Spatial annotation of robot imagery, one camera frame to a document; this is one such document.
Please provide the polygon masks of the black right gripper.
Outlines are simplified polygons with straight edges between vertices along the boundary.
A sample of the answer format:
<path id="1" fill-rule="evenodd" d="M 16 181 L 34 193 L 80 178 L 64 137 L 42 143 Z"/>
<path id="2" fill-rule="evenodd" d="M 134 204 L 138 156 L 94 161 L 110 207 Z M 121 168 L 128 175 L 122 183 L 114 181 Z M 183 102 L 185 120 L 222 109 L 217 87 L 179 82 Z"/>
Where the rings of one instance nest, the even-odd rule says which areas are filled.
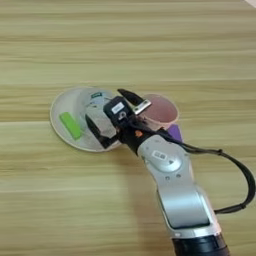
<path id="1" fill-rule="evenodd" d="M 174 124 L 174 104 L 167 99 L 143 99 L 125 89 L 118 89 L 118 92 L 134 107 L 125 99 L 114 99 L 113 124 L 105 114 L 86 114 L 85 120 L 103 149 L 115 148 L 119 140 L 138 154 L 143 142 L 154 135 L 167 134 Z"/>

